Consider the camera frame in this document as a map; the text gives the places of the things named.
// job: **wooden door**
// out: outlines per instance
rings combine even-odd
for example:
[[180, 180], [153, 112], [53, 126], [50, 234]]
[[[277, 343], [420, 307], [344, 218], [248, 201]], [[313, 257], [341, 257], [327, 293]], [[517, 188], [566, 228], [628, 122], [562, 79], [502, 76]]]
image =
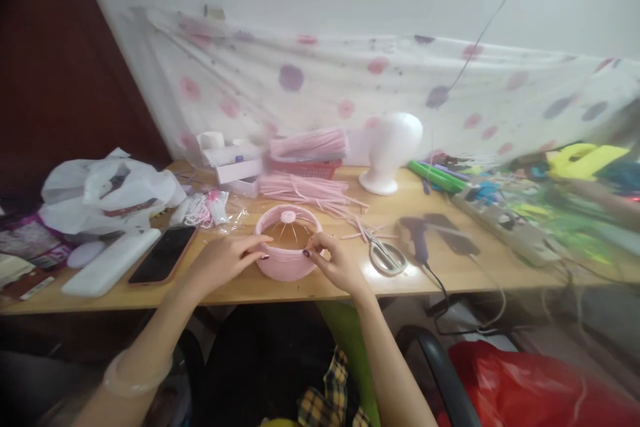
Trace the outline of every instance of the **wooden door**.
[[96, 0], [0, 0], [0, 105], [0, 197], [116, 147], [171, 161]]

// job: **wrist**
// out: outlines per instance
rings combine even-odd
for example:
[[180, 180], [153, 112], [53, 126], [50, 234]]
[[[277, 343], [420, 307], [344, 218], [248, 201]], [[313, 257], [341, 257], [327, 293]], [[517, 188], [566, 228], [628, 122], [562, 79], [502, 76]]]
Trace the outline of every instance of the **wrist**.
[[166, 293], [163, 304], [171, 304], [172, 308], [194, 310], [204, 298], [197, 288], [185, 278], [179, 278], [175, 285]]
[[351, 298], [353, 299], [353, 303], [356, 308], [367, 308], [371, 304], [378, 304], [375, 294], [368, 287], [354, 291], [351, 294]]

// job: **hand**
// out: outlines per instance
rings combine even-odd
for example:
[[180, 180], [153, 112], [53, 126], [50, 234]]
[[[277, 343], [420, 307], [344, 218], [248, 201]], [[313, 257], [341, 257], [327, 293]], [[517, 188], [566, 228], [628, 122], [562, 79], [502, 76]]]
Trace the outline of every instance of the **hand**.
[[[329, 250], [331, 260], [320, 255], [323, 249]], [[307, 242], [303, 253], [311, 258], [333, 285], [347, 292], [354, 299], [372, 296], [373, 292], [359, 265], [349, 257], [344, 245], [335, 238], [320, 232]]]
[[202, 300], [259, 258], [268, 258], [265, 252], [254, 252], [253, 249], [271, 241], [273, 238], [269, 236], [233, 236], [212, 240], [179, 279], [179, 288], [196, 295], [198, 301]]

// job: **white remote control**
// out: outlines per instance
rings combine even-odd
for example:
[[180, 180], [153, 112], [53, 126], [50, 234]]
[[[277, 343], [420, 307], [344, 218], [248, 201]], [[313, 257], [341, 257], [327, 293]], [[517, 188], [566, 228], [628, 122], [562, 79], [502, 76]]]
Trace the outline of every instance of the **white remote control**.
[[158, 229], [143, 234], [125, 234], [75, 274], [61, 288], [63, 294], [100, 297], [126, 273], [126, 271], [160, 237]]

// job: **smartphone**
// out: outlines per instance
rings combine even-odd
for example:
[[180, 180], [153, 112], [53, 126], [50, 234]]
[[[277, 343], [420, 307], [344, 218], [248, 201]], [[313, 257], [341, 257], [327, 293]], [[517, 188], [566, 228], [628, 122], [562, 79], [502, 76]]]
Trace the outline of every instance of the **smartphone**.
[[[425, 220], [433, 225], [444, 227], [452, 230], [459, 230], [458, 227], [451, 223], [451, 220], [442, 213], [427, 213]], [[444, 240], [453, 253], [458, 255], [478, 255], [480, 249], [468, 238], [450, 234], [449, 232], [437, 231], [442, 240]]]
[[168, 281], [194, 233], [195, 227], [167, 230], [133, 272], [129, 283], [160, 284]]

